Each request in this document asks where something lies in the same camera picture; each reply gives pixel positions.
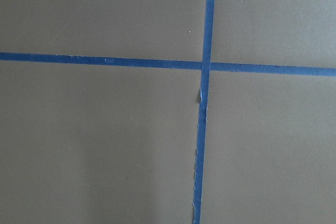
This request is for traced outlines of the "blue tape strip crosswise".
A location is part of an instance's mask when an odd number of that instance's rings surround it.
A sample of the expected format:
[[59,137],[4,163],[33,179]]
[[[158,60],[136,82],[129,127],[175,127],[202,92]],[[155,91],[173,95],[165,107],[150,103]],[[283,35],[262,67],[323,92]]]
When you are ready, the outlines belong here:
[[[1,60],[45,62],[45,63],[69,63],[69,64],[78,64],[78,65],[185,69],[185,70],[201,70],[202,68],[202,63],[199,61],[21,54],[21,53],[11,53],[11,52],[2,52]],[[291,75],[304,75],[304,76],[335,77],[334,68],[320,68],[320,67],[275,66],[275,65],[256,65],[256,64],[212,62],[209,65],[209,69],[211,71],[272,73],[272,74],[291,74]]]

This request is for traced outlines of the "blue tape strip lengthwise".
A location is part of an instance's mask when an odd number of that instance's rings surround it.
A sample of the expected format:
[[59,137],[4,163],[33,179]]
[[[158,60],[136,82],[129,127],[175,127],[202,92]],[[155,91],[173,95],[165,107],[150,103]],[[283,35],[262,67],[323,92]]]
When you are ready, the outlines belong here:
[[199,89],[200,100],[198,110],[197,141],[195,152],[193,224],[201,222],[204,156],[205,156],[205,141],[206,141],[206,126],[207,126],[209,78],[211,71],[214,8],[215,8],[215,0],[206,0],[203,52],[202,52],[202,64],[201,64],[201,80]]

